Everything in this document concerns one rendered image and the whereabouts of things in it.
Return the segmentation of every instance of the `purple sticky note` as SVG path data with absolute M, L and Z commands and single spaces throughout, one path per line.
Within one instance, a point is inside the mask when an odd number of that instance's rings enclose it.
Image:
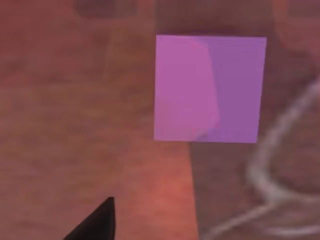
M 157 35 L 154 139 L 255 143 L 266 43 Z

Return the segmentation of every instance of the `wooden surface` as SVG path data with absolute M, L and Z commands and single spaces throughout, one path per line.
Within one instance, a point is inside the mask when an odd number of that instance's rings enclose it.
M 153 141 L 152 21 L 115 27 L 80 18 L 69 1 L 0 3 L 2 240 L 62 239 L 108 196 L 117 240 L 196 240 L 196 219 L 202 233 L 257 203 L 242 176 L 254 145 Z M 158 33 L 268 37 L 261 135 L 313 75 L 306 57 L 278 41 L 268 0 L 157 7 Z M 299 133 L 312 132 L 309 148 L 285 152 L 290 166 L 301 158 L 310 166 L 279 177 L 302 183 L 313 169 L 317 188 L 317 114 L 310 119 L 312 130 Z M 269 238 L 247 227 L 222 239 Z

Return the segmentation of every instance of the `purple square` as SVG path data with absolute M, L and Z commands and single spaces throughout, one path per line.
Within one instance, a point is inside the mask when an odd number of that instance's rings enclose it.
M 255 143 L 265 37 L 156 36 L 154 139 Z

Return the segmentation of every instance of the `white cord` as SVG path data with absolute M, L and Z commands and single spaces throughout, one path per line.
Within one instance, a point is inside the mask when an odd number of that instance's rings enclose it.
M 269 174 L 270 160 L 277 148 L 281 145 L 283 137 L 311 106 L 318 95 L 319 89 L 320 81 L 317 79 L 317 81 L 310 84 L 304 93 L 294 101 L 284 114 L 277 119 L 275 125 L 267 132 L 265 138 L 258 144 L 257 150 L 247 166 L 246 177 L 255 189 L 262 194 L 265 199 L 265 204 L 213 227 L 202 238 L 203 240 L 213 240 L 224 232 L 230 231 L 244 223 L 262 217 L 270 211 L 275 210 L 278 206 L 288 200 L 295 200 L 305 204 L 314 202 L 320 203 L 319 197 L 300 194 L 281 186 L 275 182 Z M 299 228 L 274 227 L 265 231 L 267 234 L 281 237 L 297 237 L 317 232 L 320 232 L 320 225 L 303 226 Z

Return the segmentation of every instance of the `brown surface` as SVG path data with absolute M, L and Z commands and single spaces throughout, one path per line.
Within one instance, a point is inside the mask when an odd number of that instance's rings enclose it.
M 148 24 L 110 35 L 108 22 L 80 19 L 71 2 L 1 6 L 2 240 L 62 239 L 108 196 L 116 200 L 117 240 L 196 240 L 193 191 L 201 233 L 254 205 L 237 174 L 253 145 L 192 143 L 189 157 L 186 143 L 152 140 L 155 36 Z M 161 33 L 268 36 L 261 135 L 312 76 L 306 58 L 278 42 L 268 0 L 162 0 L 158 8 Z M 298 149 L 286 151 L 292 166 L 319 156 Z M 304 179 L 299 168 L 280 177 L 292 176 Z M 268 238 L 244 227 L 222 239 Z

